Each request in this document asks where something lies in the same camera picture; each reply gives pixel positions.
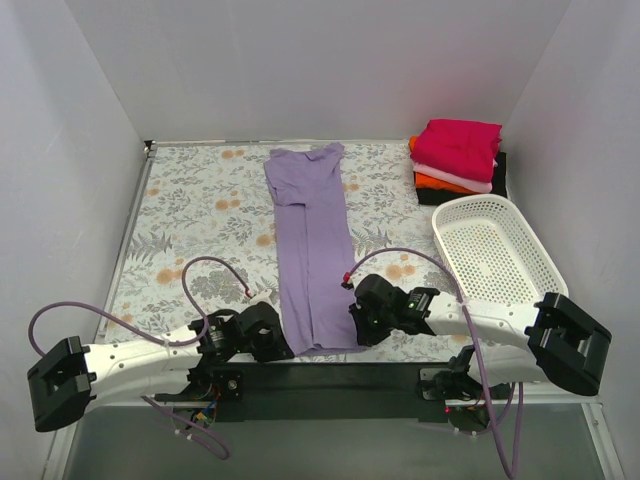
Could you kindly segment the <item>purple t shirt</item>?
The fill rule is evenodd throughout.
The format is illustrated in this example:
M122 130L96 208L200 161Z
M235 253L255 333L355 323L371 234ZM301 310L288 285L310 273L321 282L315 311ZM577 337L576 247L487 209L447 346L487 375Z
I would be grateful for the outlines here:
M356 352L341 286L355 264L340 162L344 146L274 149L264 170L274 204L279 299L285 338L297 356Z

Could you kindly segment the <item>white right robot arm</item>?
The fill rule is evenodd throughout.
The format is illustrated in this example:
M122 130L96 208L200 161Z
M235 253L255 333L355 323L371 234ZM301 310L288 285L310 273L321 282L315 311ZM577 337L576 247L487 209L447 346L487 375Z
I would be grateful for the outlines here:
M477 363L474 348L450 364L454 389L475 397L488 384L549 381L572 394L598 394L612 335L568 297L548 292L534 303L460 301L436 288L409 292L377 274L359 282L349 307L357 342L371 347L394 330L408 335L477 336L504 347Z

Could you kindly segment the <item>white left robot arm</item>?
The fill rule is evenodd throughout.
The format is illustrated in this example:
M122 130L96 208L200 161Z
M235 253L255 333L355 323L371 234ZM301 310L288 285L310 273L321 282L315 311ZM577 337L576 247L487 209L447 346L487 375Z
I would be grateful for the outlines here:
M59 341L28 370L34 426L52 432L105 405L137 397L160 401L238 401L244 375L224 363L248 354L258 363L289 360L276 310L258 302L218 310L162 335L115 344Z

